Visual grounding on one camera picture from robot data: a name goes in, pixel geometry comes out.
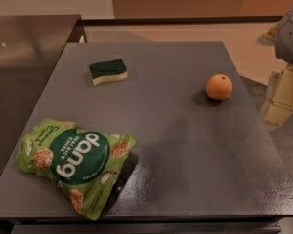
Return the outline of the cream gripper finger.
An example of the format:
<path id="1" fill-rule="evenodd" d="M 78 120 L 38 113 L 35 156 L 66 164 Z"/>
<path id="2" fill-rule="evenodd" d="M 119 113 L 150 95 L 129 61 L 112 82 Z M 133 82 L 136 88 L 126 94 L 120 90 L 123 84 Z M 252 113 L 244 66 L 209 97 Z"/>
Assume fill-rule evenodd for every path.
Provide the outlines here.
<path id="1" fill-rule="evenodd" d="M 292 114 L 293 64 L 288 64 L 281 72 L 271 73 L 261 116 L 265 123 L 281 126 Z"/>
<path id="2" fill-rule="evenodd" d="M 262 45 L 274 45 L 276 42 L 278 29 L 279 23 L 273 24 L 268 30 L 266 30 L 257 38 L 256 42 Z"/>

